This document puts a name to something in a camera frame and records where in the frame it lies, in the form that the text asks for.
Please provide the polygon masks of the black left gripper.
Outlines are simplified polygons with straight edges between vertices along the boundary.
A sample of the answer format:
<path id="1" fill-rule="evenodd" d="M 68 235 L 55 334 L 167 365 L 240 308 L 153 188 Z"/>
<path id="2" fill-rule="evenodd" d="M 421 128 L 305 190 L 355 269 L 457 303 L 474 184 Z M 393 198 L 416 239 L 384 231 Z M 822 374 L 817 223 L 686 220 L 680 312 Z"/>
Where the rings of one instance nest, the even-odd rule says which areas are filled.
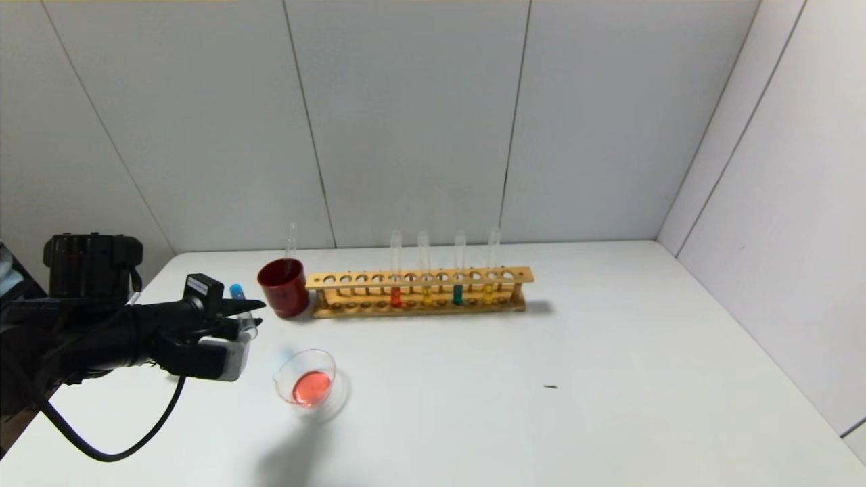
<path id="1" fill-rule="evenodd" d="M 133 305 L 134 366 L 223 366 L 225 345 L 204 338 L 257 332 L 262 319 L 238 315 L 267 307 L 259 300 L 223 298 L 223 290 L 207 275 L 190 274 L 179 301 Z"/>

